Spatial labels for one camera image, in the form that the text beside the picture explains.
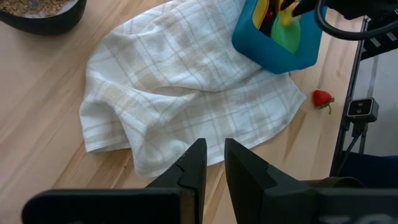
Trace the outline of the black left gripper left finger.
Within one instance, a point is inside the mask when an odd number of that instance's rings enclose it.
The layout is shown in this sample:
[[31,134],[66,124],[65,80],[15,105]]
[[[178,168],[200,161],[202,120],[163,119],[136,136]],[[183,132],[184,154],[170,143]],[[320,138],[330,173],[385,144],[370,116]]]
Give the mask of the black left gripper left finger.
[[206,139],[197,139],[148,189],[159,189],[155,211],[157,223],[203,223],[207,165]]

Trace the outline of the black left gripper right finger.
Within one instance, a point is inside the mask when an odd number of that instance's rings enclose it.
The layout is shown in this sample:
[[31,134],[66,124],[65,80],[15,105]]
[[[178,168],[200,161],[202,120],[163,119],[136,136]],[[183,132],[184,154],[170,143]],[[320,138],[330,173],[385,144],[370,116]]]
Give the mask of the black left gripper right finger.
[[226,180],[238,223],[316,223],[318,192],[234,139],[224,145]]

